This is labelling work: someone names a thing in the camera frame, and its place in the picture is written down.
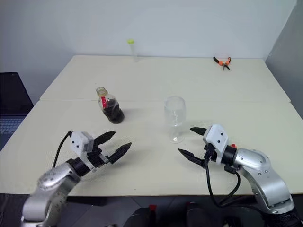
laptop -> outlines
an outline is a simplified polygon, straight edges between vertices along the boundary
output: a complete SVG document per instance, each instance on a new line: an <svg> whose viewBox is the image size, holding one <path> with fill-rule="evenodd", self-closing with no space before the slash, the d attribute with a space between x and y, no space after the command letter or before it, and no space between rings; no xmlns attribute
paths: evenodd
<svg viewBox="0 0 303 227"><path fill-rule="evenodd" d="M0 73L0 150L33 108L17 72Z"/></svg>

dark liquid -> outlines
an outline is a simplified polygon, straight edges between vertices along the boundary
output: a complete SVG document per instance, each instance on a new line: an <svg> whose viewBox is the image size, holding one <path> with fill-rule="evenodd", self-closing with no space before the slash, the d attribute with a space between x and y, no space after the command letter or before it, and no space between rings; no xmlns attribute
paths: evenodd
<svg viewBox="0 0 303 227"><path fill-rule="evenodd" d="M124 120L124 113L116 100L107 101L107 107L103 109L103 113L113 124L119 124Z"/></svg>

table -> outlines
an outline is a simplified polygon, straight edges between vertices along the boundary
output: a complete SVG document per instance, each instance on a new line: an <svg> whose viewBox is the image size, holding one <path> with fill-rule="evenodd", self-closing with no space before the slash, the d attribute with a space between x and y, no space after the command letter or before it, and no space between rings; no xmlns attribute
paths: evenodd
<svg viewBox="0 0 303 227"><path fill-rule="evenodd" d="M133 144L121 160L85 176L71 195L208 195L205 170L177 148L202 157L202 137L188 129L212 123L222 124L238 147L265 152L290 192L303 192L303 121L288 102L187 102L186 139L179 144L166 137L163 102L121 101L120 105L125 120L114 125L96 101L39 101L0 152L0 193L32 193L37 179L51 167L63 136L73 129L94 137L117 131L101 147L107 154ZM64 143L58 164L76 157L69 142ZM215 194L227 194L236 184L236 177L223 166L212 163L210 172ZM251 193L247 180L242 180L237 193Z"/></svg>
<svg viewBox="0 0 303 227"><path fill-rule="evenodd" d="M97 100L105 87L118 101L290 102L262 59L232 59L223 71L212 58L75 55L41 100Z"/></svg>

wine glass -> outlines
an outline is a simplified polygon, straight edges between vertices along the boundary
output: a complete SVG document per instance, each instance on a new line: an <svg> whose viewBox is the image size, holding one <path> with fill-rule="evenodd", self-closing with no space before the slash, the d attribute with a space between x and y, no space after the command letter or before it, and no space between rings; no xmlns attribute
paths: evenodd
<svg viewBox="0 0 303 227"><path fill-rule="evenodd" d="M169 139L173 143L184 140L182 124L186 118L186 106L183 98L179 96L168 97L164 101L165 122L169 127Z"/></svg>

gray wall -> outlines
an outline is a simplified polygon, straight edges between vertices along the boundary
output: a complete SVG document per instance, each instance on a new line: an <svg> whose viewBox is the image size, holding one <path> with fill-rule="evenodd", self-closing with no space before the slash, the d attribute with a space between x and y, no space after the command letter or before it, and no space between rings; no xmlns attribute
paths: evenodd
<svg viewBox="0 0 303 227"><path fill-rule="evenodd" d="M266 65L303 118L303 0L298 0Z"/></svg>
<svg viewBox="0 0 303 227"><path fill-rule="evenodd" d="M74 54L266 59L296 0L0 0L0 71L36 102Z"/></svg>

